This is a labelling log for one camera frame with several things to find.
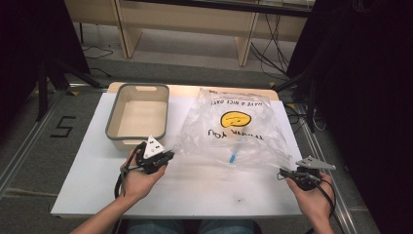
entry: jeans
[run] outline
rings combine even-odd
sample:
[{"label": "jeans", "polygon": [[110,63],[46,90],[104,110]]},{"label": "jeans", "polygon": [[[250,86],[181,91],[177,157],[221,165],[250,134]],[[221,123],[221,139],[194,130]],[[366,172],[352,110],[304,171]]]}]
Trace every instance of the jeans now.
[{"label": "jeans", "polygon": [[[134,220],[129,234],[185,234],[182,220]],[[207,219],[198,234],[253,234],[252,220]]]}]

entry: white table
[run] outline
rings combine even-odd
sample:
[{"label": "white table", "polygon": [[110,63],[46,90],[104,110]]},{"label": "white table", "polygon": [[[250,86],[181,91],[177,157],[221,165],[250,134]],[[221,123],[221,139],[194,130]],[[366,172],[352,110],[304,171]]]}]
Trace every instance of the white table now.
[{"label": "white table", "polygon": [[[162,144],[170,149],[194,97],[183,97],[172,87],[167,135]],[[103,94],[72,168],[58,194],[52,215],[90,216],[114,199],[119,168],[128,151],[119,151],[105,134],[105,126],[116,94]],[[295,162],[301,155],[282,103],[271,101],[280,116],[282,133]],[[301,214],[285,181],[277,180],[277,168],[247,172],[197,162],[175,154],[166,174],[150,194],[125,213],[134,218],[258,218]]]}]

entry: beige tray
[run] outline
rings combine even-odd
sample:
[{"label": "beige tray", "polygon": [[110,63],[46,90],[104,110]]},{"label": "beige tray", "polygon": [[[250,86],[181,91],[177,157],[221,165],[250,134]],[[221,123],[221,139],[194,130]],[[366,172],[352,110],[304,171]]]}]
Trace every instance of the beige tray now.
[{"label": "beige tray", "polygon": [[164,137],[167,129],[169,87],[161,84],[124,84],[119,87],[106,135],[118,149],[133,149],[149,136]]}]

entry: person's left hand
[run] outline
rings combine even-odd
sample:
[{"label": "person's left hand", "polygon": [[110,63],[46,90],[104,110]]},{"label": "person's left hand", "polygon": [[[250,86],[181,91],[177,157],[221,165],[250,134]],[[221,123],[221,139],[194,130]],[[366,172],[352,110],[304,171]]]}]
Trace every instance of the person's left hand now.
[{"label": "person's left hand", "polygon": [[[130,157],[133,157],[131,160],[131,166],[136,166],[136,154],[131,154],[132,151],[130,152],[130,156],[128,157],[127,161],[122,165],[121,168],[123,168],[127,164]],[[157,172],[151,175],[147,175],[138,170],[129,171],[123,181],[126,190],[126,198],[129,198],[136,203],[146,197],[155,183],[165,174],[166,168],[166,166],[162,166]]]}]

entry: forearm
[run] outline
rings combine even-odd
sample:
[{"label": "forearm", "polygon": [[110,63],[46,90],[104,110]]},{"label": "forearm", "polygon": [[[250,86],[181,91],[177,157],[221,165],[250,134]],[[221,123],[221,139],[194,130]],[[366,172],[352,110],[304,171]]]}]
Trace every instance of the forearm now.
[{"label": "forearm", "polygon": [[99,213],[89,218],[86,222],[71,233],[106,233],[113,224],[137,201],[119,196]]},{"label": "forearm", "polygon": [[310,218],[315,233],[317,234],[334,234],[328,218],[319,218],[317,220]]}]

